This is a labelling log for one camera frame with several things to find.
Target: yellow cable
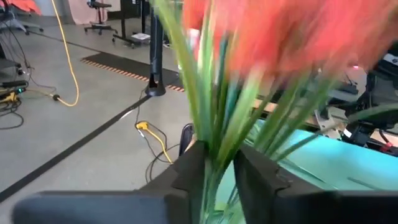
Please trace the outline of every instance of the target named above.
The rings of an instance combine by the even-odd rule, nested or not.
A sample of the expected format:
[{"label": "yellow cable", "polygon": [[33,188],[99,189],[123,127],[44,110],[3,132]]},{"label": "yellow cable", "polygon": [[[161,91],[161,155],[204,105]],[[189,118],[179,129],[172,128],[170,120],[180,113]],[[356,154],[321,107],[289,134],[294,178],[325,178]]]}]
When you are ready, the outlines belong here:
[{"label": "yellow cable", "polygon": [[167,154],[166,147],[164,146],[163,141],[151,130],[149,130],[149,129],[145,129],[145,130],[160,142],[160,144],[162,145],[162,150],[163,150],[164,156],[167,158],[167,160],[170,164],[173,164],[173,161],[170,159],[169,155]]},{"label": "yellow cable", "polygon": [[[61,98],[58,98],[59,102],[63,103],[65,106],[75,106],[77,104],[77,102],[79,101],[79,84],[77,83],[76,80],[76,76],[75,73],[73,72],[73,67],[72,67],[72,63],[70,62],[70,56],[69,56],[69,50],[68,50],[68,45],[67,45],[67,41],[65,39],[65,34],[63,33],[63,29],[62,29],[62,24],[61,24],[61,20],[60,20],[60,16],[58,15],[58,11],[57,11],[57,7],[55,6],[55,2],[54,0],[51,0],[52,6],[54,8],[55,11],[55,15],[57,17],[58,20],[58,24],[60,25],[60,30],[61,30],[61,34],[62,34],[62,39],[63,39],[63,44],[65,46],[65,51],[67,53],[67,58],[68,58],[68,64],[69,64],[69,69],[70,69],[70,73],[72,74],[73,77],[73,81],[75,81],[75,86],[76,86],[76,99],[74,103],[67,103],[65,101],[63,101]],[[51,93],[44,93],[48,96],[53,97],[54,94]]]}]

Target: desk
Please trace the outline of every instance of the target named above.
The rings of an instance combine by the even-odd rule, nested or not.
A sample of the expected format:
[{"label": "desk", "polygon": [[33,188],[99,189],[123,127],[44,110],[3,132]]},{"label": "desk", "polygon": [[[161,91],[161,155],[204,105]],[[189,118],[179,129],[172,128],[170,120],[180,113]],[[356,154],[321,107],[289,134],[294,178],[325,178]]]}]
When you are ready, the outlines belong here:
[{"label": "desk", "polygon": [[[261,100],[256,100],[256,101],[254,102],[254,106],[253,106],[253,107],[254,107],[254,108],[258,108],[260,104],[261,104]],[[277,107],[277,104],[275,104],[275,103],[268,103],[268,105],[264,108],[264,112],[265,112],[265,113],[271,113],[271,112],[273,112],[273,111],[276,109],[276,107]],[[313,116],[307,118],[307,120],[306,120],[305,123],[306,123],[306,125],[309,125],[309,126],[311,126],[311,127],[316,127],[316,128],[318,128],[318,122],[317,122],[317,120],[315,119],[315,117],[313,117]],[[343,131],[343,130],[345,129],[345,126],[342,125],[342,126],[340,126],[338,129],[341,130],[341,131]],[[390,142],[391,142],[393,145],[398,146],[398,136],[391,135],[391,134],[389,134],[389,133],[386,133],[385,135],[386,135],[386,137],[388,138],[388,140],[390,140]],[[383,138],[380,136],[380,134],[379,134],[378,131],[375,131],[375,132],[372,134],[371,137],[372,137],[373,139],[375,139],[375,140],[380,141],[380,142],[384,142]]]}]

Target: chair base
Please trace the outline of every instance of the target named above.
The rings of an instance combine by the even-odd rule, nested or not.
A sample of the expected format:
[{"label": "chair base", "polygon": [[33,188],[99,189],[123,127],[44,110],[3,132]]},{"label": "chair base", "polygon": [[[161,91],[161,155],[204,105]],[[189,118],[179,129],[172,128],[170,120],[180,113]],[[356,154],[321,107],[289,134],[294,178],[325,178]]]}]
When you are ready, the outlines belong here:
[{"label": "chair base", "polygon": [[116,29],[113,29],[111,25],[107,24],[92,24],[91,27],[85,27],[85,32],[87,33],[88,30],[99,30],[98,34],[102,35],[102,30],[112,30],[116,34],[118,31]]}]

